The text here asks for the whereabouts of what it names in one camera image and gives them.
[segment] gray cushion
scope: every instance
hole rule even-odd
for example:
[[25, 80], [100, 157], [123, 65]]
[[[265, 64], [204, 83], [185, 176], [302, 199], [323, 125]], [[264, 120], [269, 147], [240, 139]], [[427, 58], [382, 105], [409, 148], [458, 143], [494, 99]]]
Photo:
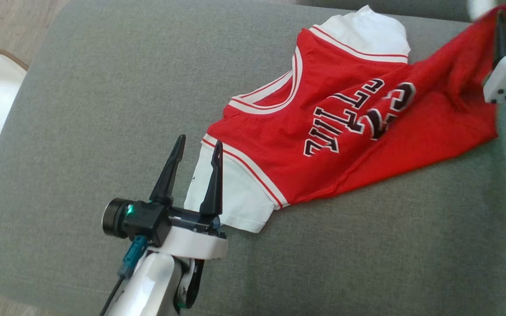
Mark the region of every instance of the gray cushion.
[[[0, 292], [96, 315], [129, 243], [104, 206], [147, 198], [177, 135], [182, 205], [199, 140], [230, 96], [290, 67], [302, 27], [345, 11], [178, 0], [73, 0], [0, 138]], [[411, 60], [466, 24], [398, 18]], [[186, 315], [506, 315], [506, 113], [469, 154], [226, 228]]]

